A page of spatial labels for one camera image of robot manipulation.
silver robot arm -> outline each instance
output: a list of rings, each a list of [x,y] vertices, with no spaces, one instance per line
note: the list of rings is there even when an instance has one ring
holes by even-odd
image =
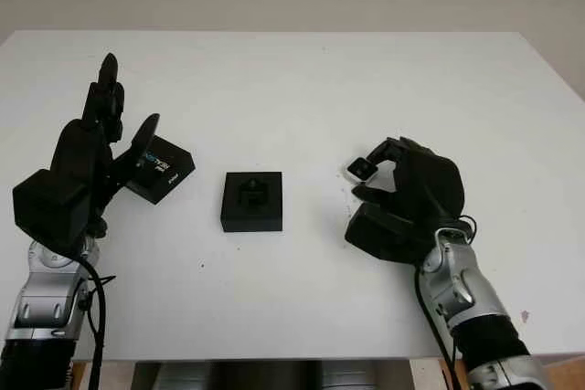
[[[435,248],[420,268],[430,314],[444,319],[463,355],[473,390],[548,390],[540,362],[518,338],[504,305],[479,270],[470,238],[457,228],[440,228]]]
[[[80,256],[95,265],[99,253],[87,237]],[[68,389],[71,357],[90,307],[90,275],[37,242],[28,250],[28,267],[5,337],[0,388]]]

black wire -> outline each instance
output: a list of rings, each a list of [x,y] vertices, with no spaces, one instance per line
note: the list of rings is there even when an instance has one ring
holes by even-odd
[[[451,352],[451,364],[453,364],[453,368],[455,368],[455,355],[457,355],[457,346],[455,345],[455,340],[453,340],[453,350]]]
[[[445,369],[441,368],[442,380],[445,382],[445,388],[449,388],[449,381],[447,380],[447,375],[445,374]]]
[[[459,216],[459,219],[467,219],[467,222],[471,222],[473,224],[473,231],[472,231],[472,237],[469,239],[469,243],[473,243],[473,240],[475,239],[475,235],[477,235],[477,221],[475,221],[475,218],[473,218],[471,215],[461,215]]]
[[[100,278],[101,285],[105,286],[114,279],[116,279],[115,276],[105,276],[103,278]],[[93,322],[93,316],[91,315],[91,304],[93,303],[93,294],[95,293],[95,291],[96,290],[93,289],[88,293],[88,303],[89,303],[88,304],[88,322],[90,323],[90,329],[91,329],[91,332],[93,333],[94,338],[97,334],[97,330],[95,329],[95,323]]]
[[[420,292],[420,268],[417,267],[414,272],[414,292],[417,295],[417,300],[419,301],[420,308],[422,309],[422,313],[424,314],[429,326],[431,327],[432,335],[435,338],[437,344],[439,344],[439,349],[441,350],[441,355],[447,364],[447,368],[449,369],[449,375],[451,376],[452,382],[452,390],[461,390],[461,384],[459,383],[459,378],[457,378],[457,373],[455,373],[455,366],[447,353],[447,348],[445,344],[442,342],[442,338],[439,335],[439,330],[435,325],[431,315],[429,314],[429,310],[427,309],[427,305],[424,303],[424,299],[422,298],[422,293]]]
[[[103,284],[101,278],[95,268],[83,257],[73,259],[78,262],[83,268],[90,273],[93,282],[95,283],[95,291],[98,293],[98,305],[100,307],[100,319],[98,321],[98,330],[95,331],[93,321],[90,320],[90,326],[92,327],[93,337],[95,340],[95,347],[93,349],[93,360],[91,362],[91,373],[90,373],[90,384],[88,385],[89,390],[99,390],[100,386],[100,373],[101,373],[101,360],[103,358],[103,340],[106,333],[106,295],[103,291]]]

black square block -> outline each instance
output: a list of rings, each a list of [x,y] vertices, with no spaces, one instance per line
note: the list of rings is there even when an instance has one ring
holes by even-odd
[[[224,232],[282,231],[282,173],[227,173]]]
[[[155,136],[144,154],[143,166],[126,186],[156,204],[194,170],[190,152]]]
[[[40,169],[12,190],[15,222],[30,237],[64,256],[76,254],[90,217],[85,184]]]
[[[363,157],[358,157],[349,166],[347,171],[360,181],[365,182],[371,178],[378,170],[378,167]]]

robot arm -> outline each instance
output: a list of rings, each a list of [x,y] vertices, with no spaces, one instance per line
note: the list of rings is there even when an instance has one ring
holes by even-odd
[[[396,163],[394,193],[366,185],[385,160]],[[474,230],[461,215],[464,195],[457,166],[400,138],[386,139],[347,171],[361,182],[353,193],[364,203],[350,220],[346,240],[376,258],[415,267],[420,305],[452,374],[444,348],[451,343],[439,338],[437,320],[446,323],[449,342],[462,353],[473,390],[551,389],[542,366],[519,340],[504,305],[479,270],[471,246]]]
[[[92,280],[100,318],[90,389],[100,381],[105,335],[105,295],[94,265],[96,238],[106,235],[106,205],[142,165],[158,123],[149,116],[128,151],[112,157],[110,144],[122,137],[124,93],[118,63],[109,54],[90,85],[81,119],[61,132],[50,169],[41,169],[13,190],[15,222],[34,239],[28,251],[29,276],[20,291],[5,337],[0,390],[62,389],[69,385],[70,359],[90,310]]]

white table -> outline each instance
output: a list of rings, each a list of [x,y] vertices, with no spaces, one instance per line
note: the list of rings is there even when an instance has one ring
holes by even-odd
[[[585,351],[585,105],[513,33],[15,33],[0,48],[0,328],[27,278],[11,189],[48,167],[108,51],[126,89],[116,152],[159,111],[197,170],[158,206],[122,190],[107,210],[106,359],[437,354],[412,269],[343,238],[358,203],[340,170],[400,135],[459,165],[481,267],[529,349]],[[283,172],[284,232],[225,234],[225,172],[255,170]],[[86,324],[77,356],[92,345]]]

